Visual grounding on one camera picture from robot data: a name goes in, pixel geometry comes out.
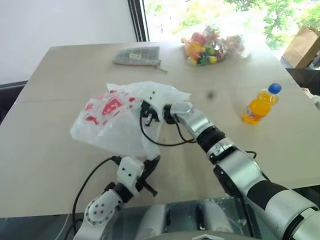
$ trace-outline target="white plastic bag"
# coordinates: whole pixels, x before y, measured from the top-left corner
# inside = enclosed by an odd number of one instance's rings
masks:
[[[72,138],[115,154],[147,159],[158,156],[159,147],[147,140],[140,129],[139,116],[144,93],[147,89],[156,89],[162,96],[163,105],[185,101],[190,94],[151,81],[129,85],[110,83],[107,88],[108,93],[90,99],[80,112],[70,130]],[[151,139],[156,140],[161,125],[161,122],[152,122],[144,130]]]

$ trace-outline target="brown paper bag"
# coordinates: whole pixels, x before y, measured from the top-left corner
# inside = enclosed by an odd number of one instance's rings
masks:
[[[283,57],[295,69],[307,67],[320,49],[320,33],[312,26],[302,26]]]

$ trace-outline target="bag of candy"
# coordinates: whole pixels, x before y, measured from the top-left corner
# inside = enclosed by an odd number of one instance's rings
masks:
[[[207,25],[203,32],[194,32],[191,39],[182,39],[187,61],[193,66],[215,64],[226,58],[245,58],[249,54],[244,37],[225,35],[215,24]]]

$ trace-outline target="white wall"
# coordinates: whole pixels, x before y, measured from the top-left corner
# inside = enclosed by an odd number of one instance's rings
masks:
[[[52,46],[125,42],[127,0],[0,0],[0,85],[28,80]]]

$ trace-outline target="bottle label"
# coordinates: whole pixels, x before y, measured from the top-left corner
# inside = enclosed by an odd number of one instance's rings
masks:
[[[264,116],[258,115],[251,111],[250,107],[245,109],[245,115],[252,121],[260,121]]]

